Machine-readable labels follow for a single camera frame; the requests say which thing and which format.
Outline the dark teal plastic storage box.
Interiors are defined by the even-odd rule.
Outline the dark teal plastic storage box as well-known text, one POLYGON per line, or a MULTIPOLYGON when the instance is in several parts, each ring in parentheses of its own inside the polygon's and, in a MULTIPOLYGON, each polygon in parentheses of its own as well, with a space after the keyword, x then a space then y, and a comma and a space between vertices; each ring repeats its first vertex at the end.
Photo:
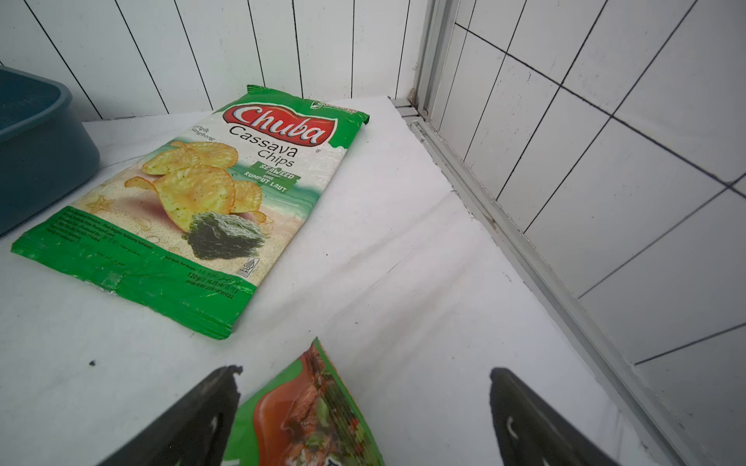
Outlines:
POLYGON ((60 200, 98 170, 100 153, 69 89, 1 68, 1 233, 60 200))

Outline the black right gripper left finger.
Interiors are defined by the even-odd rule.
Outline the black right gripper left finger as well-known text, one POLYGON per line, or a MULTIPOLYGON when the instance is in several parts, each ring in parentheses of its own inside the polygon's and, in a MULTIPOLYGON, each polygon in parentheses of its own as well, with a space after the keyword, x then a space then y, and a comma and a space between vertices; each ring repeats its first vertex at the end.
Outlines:
POLYGON ((240 393, 236 365, 216 369, 104 465, 220 465, 240 393))

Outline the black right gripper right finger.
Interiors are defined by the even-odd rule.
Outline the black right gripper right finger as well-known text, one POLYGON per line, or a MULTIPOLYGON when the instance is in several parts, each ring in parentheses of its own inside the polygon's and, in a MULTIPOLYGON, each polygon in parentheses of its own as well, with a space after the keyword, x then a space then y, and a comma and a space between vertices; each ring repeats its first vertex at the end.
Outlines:
POLYGON ((507 368, 490 374, 493 429, 505 465, 615 465, 507 368))

